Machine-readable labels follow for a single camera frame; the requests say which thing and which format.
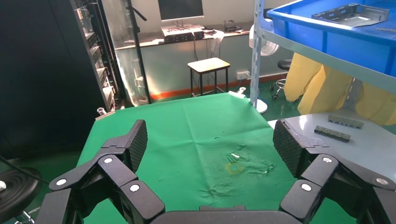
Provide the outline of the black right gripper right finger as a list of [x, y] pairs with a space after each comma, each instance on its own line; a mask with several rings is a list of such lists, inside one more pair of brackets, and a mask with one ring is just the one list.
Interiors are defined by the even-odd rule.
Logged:
[[341, 157], [319, 138], [299, 134], [284, 119], [275, 124], [273, 143], [296, 178], [280, 211], [307, 224], [328, 198], [359, 224], [395, 223], [396, 184], [391, 179]]

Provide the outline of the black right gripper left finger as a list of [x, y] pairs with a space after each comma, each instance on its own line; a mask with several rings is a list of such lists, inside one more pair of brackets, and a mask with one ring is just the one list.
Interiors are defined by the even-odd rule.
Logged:
[[142, 119], [127, 134], [106, 140], [92, 159], [50, 182], [36, 223], [81, 224], [104, 200], [129, 224], [151, 223], [165, 205], [136, 174], [147, 142]]

